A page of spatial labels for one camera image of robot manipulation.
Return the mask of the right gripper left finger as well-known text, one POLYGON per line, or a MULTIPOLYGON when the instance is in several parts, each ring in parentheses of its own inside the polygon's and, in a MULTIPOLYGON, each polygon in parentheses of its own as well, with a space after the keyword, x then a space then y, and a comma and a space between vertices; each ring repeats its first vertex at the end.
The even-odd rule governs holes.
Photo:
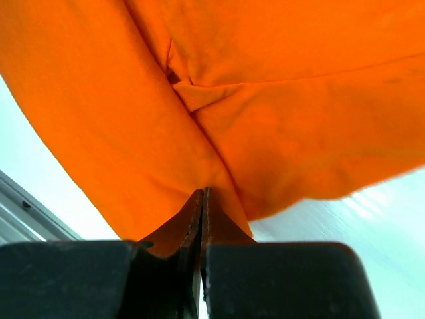
POLYGON ((140 241, 1 247, 2 318, 197 318, 203 192, 140 241))

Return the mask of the orange t-shirt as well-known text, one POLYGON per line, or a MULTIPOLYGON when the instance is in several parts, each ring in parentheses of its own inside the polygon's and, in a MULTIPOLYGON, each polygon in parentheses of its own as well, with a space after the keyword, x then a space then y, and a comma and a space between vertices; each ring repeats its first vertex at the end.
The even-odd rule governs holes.
POLYGON ((423 1, 2 1, 1 76, 124 239, 424 165, 423 1))

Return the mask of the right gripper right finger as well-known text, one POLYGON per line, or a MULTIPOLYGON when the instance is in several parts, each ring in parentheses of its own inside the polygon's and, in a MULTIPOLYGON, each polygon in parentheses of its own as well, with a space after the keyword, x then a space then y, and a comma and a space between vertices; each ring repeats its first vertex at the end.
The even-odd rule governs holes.
POLYGON ((259 243, 203 192, 201 274, 210 318, 378 318, 363 264, 338 242, 259 243))

